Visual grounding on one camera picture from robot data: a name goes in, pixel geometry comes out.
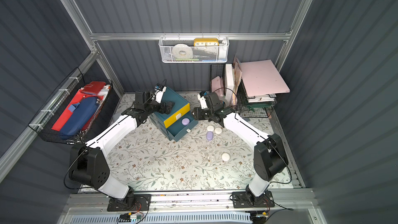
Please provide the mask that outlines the teal drawer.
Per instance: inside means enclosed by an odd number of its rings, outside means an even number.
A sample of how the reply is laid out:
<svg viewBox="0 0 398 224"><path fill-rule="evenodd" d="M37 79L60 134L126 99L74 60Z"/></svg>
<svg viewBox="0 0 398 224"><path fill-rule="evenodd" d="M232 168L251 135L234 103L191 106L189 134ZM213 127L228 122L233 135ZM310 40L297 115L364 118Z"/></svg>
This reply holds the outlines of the teal drawer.
<svg viewBox="0 0 398 224"><path fill-rule="evenodd" d="M167 129L168 137L170 140L178 142L186 134L189 133L189 130L191 131L198 124L197 120L191 118L188 119L190 120L190 123L188 125L183 125L182 120L177 120Z"/></svg>

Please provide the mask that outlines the yellow drawer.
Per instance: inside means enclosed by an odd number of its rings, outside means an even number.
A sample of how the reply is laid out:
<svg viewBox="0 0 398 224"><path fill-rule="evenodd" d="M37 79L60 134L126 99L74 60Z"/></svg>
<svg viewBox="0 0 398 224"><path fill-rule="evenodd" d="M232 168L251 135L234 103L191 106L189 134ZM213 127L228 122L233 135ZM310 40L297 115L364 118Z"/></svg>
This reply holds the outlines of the yellow drawer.
<svg viewBox="0 0 398 224"><path fill-rule="evenodd" d="M185 115L190 110L190 104L186 104L181 108L177 108L177 111L171 113L164 121L164 126L169 128L172 124L174 124L178 119L180 119L183 115Z"/></svg>

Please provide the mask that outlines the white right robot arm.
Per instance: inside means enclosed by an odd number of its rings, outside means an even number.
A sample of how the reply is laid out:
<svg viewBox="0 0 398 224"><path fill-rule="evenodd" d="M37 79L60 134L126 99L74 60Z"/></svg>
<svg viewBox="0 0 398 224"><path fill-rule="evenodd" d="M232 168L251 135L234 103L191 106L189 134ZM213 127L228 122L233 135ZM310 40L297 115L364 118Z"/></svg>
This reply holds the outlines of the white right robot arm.
<svg viewBox="0 0 398 224"><path fill-rule="evenodd" d="M267 134L242 118L232 107L224 105L215 92L198 94L200 106L192 111L196 120L207 120L233 132L250 149L255 174L246 187L246 194L254 199L262 197L274 176L289 165L282 138Z"/></svg>

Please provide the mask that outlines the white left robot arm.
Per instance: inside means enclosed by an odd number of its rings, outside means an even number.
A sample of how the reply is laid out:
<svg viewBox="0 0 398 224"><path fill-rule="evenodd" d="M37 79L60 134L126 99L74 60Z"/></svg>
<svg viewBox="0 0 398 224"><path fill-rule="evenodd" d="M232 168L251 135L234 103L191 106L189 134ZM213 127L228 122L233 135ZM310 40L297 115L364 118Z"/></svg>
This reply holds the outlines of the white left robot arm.
<svg viewBox="0 0 398 224"><path fill-rule="evenodd" d="M123 111L111 126L85 144L72 147L70 166L65 176L116 200L126 199L130 188L112 175L106 158L127 134L145 123L151 114L171 112L174 103L162 102L166 90L166 86L157 85L153 93L135 93L132 106Z"/></svg>

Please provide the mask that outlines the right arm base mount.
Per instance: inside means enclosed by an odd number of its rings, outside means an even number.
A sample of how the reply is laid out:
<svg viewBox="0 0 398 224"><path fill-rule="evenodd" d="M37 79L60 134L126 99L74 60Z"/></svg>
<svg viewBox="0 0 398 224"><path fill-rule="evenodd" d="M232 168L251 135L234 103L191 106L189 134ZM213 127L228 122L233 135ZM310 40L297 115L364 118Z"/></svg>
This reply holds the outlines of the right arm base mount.
<svg viewBox="0 0 398 224"><path fill-rule="evenodd" d="M259 197L254 197L247 192L232 192L230 200L234 208L271 208L275 206L273 195L269 190Z"/></svg>

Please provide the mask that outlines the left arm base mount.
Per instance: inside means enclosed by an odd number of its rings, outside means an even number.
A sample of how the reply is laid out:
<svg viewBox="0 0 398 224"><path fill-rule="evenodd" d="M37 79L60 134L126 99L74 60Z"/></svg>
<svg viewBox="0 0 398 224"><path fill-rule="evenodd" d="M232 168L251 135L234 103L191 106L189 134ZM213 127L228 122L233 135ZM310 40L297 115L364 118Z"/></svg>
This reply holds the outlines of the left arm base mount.
<svg viewBox="0 0 398 224"><path fill-rule="evenodd" d="M151 203L151 194L133 195L124 200L109 199L108 212L148 211Z"/></svg>

